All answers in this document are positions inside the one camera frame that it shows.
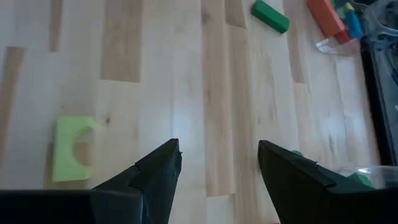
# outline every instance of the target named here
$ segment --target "floor plank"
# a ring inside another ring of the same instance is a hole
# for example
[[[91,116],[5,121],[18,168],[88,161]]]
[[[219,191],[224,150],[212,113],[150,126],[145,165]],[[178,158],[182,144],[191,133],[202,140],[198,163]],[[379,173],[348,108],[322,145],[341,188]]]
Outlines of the floor plank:
[[[234,195],[206,199],[208,224],[234,223]]]
[[[202,78],[201,6],[173,0],[172,136],[179,138],[183,169],[169,223],[206,223],[205,119]]]
[[[243,0],[225,0],[225,22],[228,25],[245,29],[245,9],[243,8],[242,1]]]
[[[62,25],[63,0],[51,0],[50,18],[50,51],[58,52]]]
[[[254,1],[245,1],[244,3],[246,8],[250,8]],[[280,11],[281,2],[267,3],[272,4]],[[289,51],[284,48],[287,45],[285,35],[281,36],[255,17],[250,17],[247,25],[251,69],[247,78],[252,86],[249,91],[251,92],[253,115],[251,119],[252,146],[251,151],[247,151],[246,157],[252,158],[250,171],[254,179],[255,199],[246,200],[246,203],[249,204],[247,206],[250,206],[252,210],[241,210],[242,215],[238,223],[278,223],[279,219],[258,168],[256,155],[258,142],[263,139],[284,147],[290,145],[290,147],[296,148],[294,110],[288,109],[289,111],[286,111],[284,109],[292,107],[291,97],[293,97],[293,94],[290,94],[290,90],[282,92],[282,90],[289,88],[292,81],[290,67],[285,64],[286,58],[289,57]],[[294,119],[294,122],[284,121],[285,123],[282,125],[281,121],[284,119],[289,121]],[[287,129],[293,137],[288,141],[290,135],[284,132]]]
[[[201,1],[208,196],[234,193],[231,87],[226,56],[224,1]]]
[[[345,116],[347,150],[353,166],[379,163],[376,137],[359,56],[336,59],[337,79]]]
[[[9,122],[24,56],[25,49],[18,47],[8,47],[5,52],[0,86],[0,165],[8,147]]]
[[[298,134],[300,141],[300,151],[309,159],[318,160],[315,156],[314,150],[319,150],[323,147],[323,142],[320,136],[320,127],[315,112],[312,106],[311,94],[308,86],[304,83],[294,84],[294,96],[297,112],[297,123],[299,130]]]
[[[140,80],[142,0],[106,0],[104,80]]]
[[[0,189],[43,188],[56,102],[56,86],[47,70],[48,60],[47,52],[25,52],[15,86]]]
[[[0,50],[3,52],[7,46],[14,45],[15,28],[15,0],[0,1]]]
[[[231,74],[233,112],[234,168],[236,178],[235,210],[238,223],[257,223],[253,154],[252,104],[248,35],[245,29],[228,26],[228,58]]]
[[[172,138],[173,1],[142,2],[139,149],[144,157]]]
[[[89,188],[139,160],[139,97],[137,83],[98,81]]]
[[[65,1],[61,30],[60,54],[52,54],[53,72],[60,77],[60,114],[95,114],[96,80],[100,75],[96,65],[101,61],[99,43],[101,20],[91,20],[101,8],[94,1]]]
[[[49,51],[50,0],[14,0],[13,46]]]

